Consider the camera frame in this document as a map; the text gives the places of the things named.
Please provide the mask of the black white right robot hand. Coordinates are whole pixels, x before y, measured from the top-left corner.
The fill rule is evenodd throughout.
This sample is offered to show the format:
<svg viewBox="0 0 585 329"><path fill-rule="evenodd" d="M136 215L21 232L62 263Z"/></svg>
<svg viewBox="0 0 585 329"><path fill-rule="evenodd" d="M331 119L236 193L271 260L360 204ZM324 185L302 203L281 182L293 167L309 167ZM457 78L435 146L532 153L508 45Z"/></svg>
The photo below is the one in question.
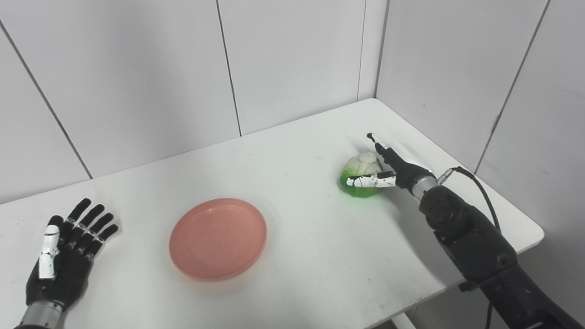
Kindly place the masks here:
<svg viewBox="0 0 585 329"><path fill-rule="evenodd" d="M431 182L436 184L436 177L431 171L418 164L407 162L374 133L368 133L367 138L374 143L376 152L382 157L383 162L391 167L391 170L374 174L350 175L343 181L344 185L362 189L399 187L408 190L413 195L414 187L422 179L430 177Z"/></svg>

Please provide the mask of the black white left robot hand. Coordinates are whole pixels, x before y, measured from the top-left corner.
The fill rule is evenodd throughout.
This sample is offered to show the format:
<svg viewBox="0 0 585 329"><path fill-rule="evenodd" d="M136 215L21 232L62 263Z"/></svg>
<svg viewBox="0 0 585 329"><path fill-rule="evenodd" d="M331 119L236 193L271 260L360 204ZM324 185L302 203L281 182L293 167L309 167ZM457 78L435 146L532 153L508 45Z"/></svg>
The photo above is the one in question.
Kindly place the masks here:
<svg viewBox="0 0 585 329"><path fill-rule="evenodd" d="M27 280L26 305L52 302L65 311L85 292L90 270L105 241L119 230L102 204L82 199L65 218L53 215Z"/></svg>

